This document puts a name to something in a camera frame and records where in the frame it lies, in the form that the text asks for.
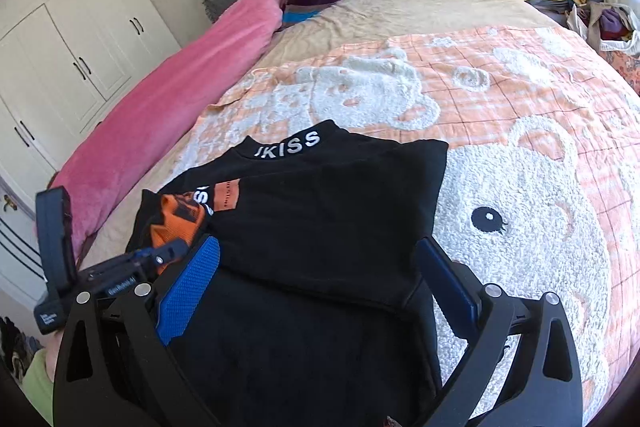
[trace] purple clothing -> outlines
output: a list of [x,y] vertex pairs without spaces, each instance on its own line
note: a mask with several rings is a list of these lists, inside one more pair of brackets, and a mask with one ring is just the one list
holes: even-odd
[[600,16],[600,28],[609,33],[620,33],[626,29],[626,26],[620,20],[620,15],[615,8],[606,8],[602,10]]

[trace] white bear pattern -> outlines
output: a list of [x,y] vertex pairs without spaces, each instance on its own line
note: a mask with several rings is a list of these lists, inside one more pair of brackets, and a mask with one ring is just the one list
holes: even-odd
[[533,84],[550,86],[556,79],[556,76],[545,68],[536,55],[511,48],[494,48],[494,57],[500,60],[511,73],[525,76]]
[[[518,146],[531,130],[559,138],[564,161]],[[586,422],[604,397],[609,366],[604,335],[610,301],[609,255],[593,205],[575,177],[577,150],[555,120],[516,121],[508,145],[468,145],[449,150],[433,235],[450,258],[465,263],[482,283],[509,295],[562,299],[574,332],[582,380],[594,383]],[[466,342],[453,336],[436,309],[443,379],[462,357]],[[491,409],[516,351],[516,339],[498,364],[474,414]]]
[[[314,85],[311,109],[319,121],[330,118],[350,128],[387,124],[425,129],[437,121],[440,106],[422,93],[420,74],[399,51],[404,60],[349,56],[340,66],[299,68],[296,81]],[[392,48],[386,53],[402,56]],[[411,115],[404,115],[412,109]]]

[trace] pink clothing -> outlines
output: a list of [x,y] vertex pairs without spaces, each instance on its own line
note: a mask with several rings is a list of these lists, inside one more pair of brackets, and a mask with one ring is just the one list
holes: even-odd
[[85,238],[256,63],[282,24],[284,1],[236,1],[201,38],[144,78],[76,149],[53,183],[71,197],[76,260]]

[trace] black clothing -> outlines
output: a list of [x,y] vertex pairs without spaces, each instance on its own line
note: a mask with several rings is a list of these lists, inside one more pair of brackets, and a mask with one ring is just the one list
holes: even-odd
[[[206,224],[220,266],[168,345],[226,427],[410,425],[430,407],[433,301],[413,251],[433,229],[446,155],[437,140],[325,121],[281,144],[247,138],[162,189],[220,208],[216,184],[239,178]],[[153,214],[148,194],[132,241]]]

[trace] bedspread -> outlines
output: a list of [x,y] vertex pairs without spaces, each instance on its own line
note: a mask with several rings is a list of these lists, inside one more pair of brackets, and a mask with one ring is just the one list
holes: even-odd
[[[371,136],[450,144],[434,236],[480,280],[511,295],[539,298],[553,289],[561,296],[580,358],[584,420],[591,418],[640,340],[640,100],[633,90],[559,27],[344,44],[247,74],[176,146],[172,169],[162,166],[146,187],[158,190],[244,136],[277,142],[328,118]],[[464,343],[439,312],[437,320],[447,378]],[[492,406],[516,343],[477,412]]]

